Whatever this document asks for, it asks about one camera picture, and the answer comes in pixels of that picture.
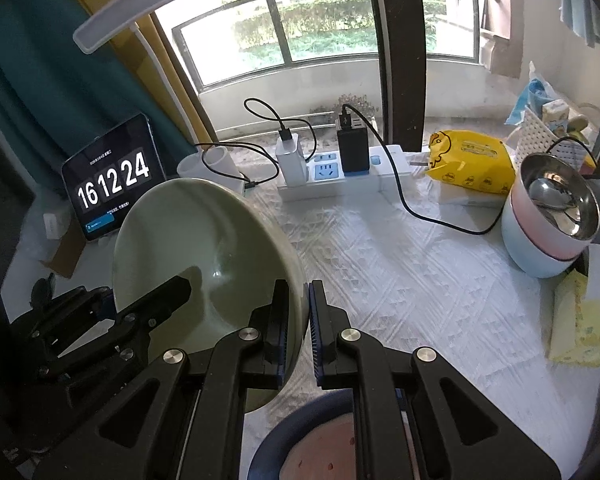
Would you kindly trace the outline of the pink strawberry bowl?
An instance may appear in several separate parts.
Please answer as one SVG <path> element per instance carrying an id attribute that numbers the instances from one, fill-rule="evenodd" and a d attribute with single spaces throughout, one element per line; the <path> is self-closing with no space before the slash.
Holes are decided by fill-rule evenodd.
<path id="1" fill-rule="evenodd" d="M 285 479 L 355 479 L 353 414 L 318 425 L 290 450 L 279 471 Z"/>

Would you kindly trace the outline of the dark blue bowl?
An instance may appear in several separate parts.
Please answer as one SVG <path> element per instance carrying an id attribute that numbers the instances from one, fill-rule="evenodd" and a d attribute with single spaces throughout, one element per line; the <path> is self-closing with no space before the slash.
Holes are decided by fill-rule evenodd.
<path id="1" fill-rule="evenodd" d="M 353 414 L 353 392 L 342 389 L 298 408 L 264 438 L 253 455 L 249 479 L 280 479 L 279 471 L 291 448 L 318 425 L 344 414 Z"/>

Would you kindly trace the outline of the cream green bowl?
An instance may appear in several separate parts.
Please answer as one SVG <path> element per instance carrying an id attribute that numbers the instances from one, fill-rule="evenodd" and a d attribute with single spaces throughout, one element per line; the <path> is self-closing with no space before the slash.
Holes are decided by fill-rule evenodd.
<path id="1" fill-rule="evenodd" d="M 112 288 L 123 310 L 175 275 L 192 296 L 150 333 L 148 358 L 213 347 L 269 304 L 276 281 L 290 291 L 287 367 L 298 361 L 309 322 L 306 278 L 278 223 L 224 186 L 173 179 L 145 193 L 126 215 L 114 248 Z"/>

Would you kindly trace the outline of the cardboard box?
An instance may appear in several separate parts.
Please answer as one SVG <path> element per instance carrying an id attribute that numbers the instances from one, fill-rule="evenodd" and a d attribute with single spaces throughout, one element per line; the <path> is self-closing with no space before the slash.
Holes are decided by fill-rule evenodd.
<path id="1" fill-rule="evenodd" d="M 84 251 L 86 239 L 76 215 L 71 216 L 68 230 L 61 237 L 50 258 L 40 260 L 42 266 L 63 278 L 71 278 Z"/>

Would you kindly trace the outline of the tablet showing clock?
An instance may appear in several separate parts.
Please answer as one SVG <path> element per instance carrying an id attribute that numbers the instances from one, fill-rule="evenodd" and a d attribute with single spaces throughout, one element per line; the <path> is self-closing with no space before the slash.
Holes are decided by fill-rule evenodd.
<path id="1" fill-rule="evenodd" d="M 61 177 L 86 240 L 120 229 L 133 205 L 166 180 L 148 118 L 137 114 L 84 146 Z"/>

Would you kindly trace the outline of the white desk lamp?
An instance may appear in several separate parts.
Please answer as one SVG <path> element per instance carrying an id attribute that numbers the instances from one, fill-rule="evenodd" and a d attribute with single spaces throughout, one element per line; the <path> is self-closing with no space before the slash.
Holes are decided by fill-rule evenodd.
<path id="1" fill-rule="evenodd" d="M 230 154 L 216 140 L 213 128 L 198 98 L 186 87 L 176 69 L 169 45 L 160 36 L 151 18 L 155 10 L 175 0 L 81 0 L 91 16 L 73 33 L 73 41 L 85 54 L 104 44 L 134 73 L 145 89 L 166 113 L 175 128 L 176 138 L 186 151 L 196 154 L 176 158 L 186 177 L 212 180 L 238 194 L 245 191 L 241 174 L 232 176 Z"/>

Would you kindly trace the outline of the yellow patterned tissue pack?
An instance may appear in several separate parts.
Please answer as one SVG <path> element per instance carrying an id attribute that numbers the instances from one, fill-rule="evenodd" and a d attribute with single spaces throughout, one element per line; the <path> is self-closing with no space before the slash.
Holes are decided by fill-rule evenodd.
<path id="1" fill-rule="evenodd" d="M 600 280 L 570 272 L 554 292 L 548 358 L 567 365 L 600 367 Z"/>

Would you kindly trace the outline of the white charger plug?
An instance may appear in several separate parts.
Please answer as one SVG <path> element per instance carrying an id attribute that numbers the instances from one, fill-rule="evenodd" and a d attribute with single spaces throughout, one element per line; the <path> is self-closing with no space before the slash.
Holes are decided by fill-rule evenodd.
<path id="1" fill-rule="evenodd" d="M 275 156 L 287 186 L 293 188 L 308 182 L 308 166 L 297 133 L 291 133 L 289 140 L 277 140 Z"/>

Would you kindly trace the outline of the white power strip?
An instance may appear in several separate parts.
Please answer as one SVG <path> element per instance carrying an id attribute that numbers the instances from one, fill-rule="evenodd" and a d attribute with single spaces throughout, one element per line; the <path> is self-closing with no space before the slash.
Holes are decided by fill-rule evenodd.
<path id="1" fill-rule="evenodd" d="M 289 186 L 281 174 L 276 179 L 277 191 L 284 202 L 312 198 L 396 192 L 396 179 L 384 149 L 370 147 L 370 169 L 358 174 L 345 174 L 338 151 L 317 153 L 308 162 L 308 180 Z"/>

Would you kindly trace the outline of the teal curtain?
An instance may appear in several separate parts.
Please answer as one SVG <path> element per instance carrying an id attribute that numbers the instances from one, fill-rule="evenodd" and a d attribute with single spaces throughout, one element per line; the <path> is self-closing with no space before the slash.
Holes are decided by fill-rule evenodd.
<path id="1" fill-rule="evenodd" d="M 0 129 L 33 181 L 65 192 L 61 165 L 96 136 L 144 114 L 162 166 L 194 148 L 110 47 L 87 55 L 72 34 L 79 0 L 0 0 Z"/>

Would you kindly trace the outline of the metal spoon in pot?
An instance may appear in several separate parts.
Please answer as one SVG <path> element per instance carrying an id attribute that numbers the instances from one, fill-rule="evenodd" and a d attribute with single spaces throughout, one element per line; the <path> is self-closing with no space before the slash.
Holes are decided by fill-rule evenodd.
<path id="1" fill-rule="evenodd" d="M 559 231 L 570 236 L 579 232 L 581 214 L 568 188 L 554 180 L 539 178 L 530 183 L 528 194 L 540 213 Z"/>

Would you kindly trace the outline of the yellow wet wipes pack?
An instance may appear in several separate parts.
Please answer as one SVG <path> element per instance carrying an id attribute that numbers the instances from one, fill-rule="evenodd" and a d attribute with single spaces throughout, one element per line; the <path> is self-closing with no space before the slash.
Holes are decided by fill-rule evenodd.
<path id="1" fill-rule="evenodd" d="M 507 195 L 516 172 L 501 140 L 472 130 L 439 130 L 429 137 L 427 174 L 442 183 Z"/>

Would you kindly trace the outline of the white perforated basket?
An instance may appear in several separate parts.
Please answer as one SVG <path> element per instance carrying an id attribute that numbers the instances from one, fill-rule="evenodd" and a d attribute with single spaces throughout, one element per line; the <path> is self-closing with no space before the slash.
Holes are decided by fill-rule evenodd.
<path id="1" fill-rule="evenodd" d="M 548 153 L 556 156 L 575 170 L 580 170 L 588 153 L 573 139 L 558 142 L 559 138 L 536 116 L 529 107 L 522 115 L 522 122 L 515 130 L 517 140 L 514 149 L 514 167 L 518 171 L 522 161 L 529 155 Z"/>

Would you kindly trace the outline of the blue plastic bag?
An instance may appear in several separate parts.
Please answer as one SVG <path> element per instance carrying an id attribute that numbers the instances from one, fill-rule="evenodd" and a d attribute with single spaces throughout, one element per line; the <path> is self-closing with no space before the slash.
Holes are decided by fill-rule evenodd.
<path id="1" fill-rule="evenodd" d="M 534 63 L 530 61 L 528 84 L 519 93 L 505 125 L 519 125 L 524 120 L 526 110 L 532 110 L 536 116 L 541 117 L 543 106 L 558 99 L 558 93 L 553 86 L 536 70 Z"/>

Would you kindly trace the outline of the hanging light blue towel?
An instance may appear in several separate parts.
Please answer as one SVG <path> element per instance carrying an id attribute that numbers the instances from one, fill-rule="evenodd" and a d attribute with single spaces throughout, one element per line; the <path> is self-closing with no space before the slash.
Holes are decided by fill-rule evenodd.
<path id="1" fill-rule="evenodd" d="M 585 44 L 600 44 L 600 9 L 593 0 L 560 0 L 560 19 Z"/>

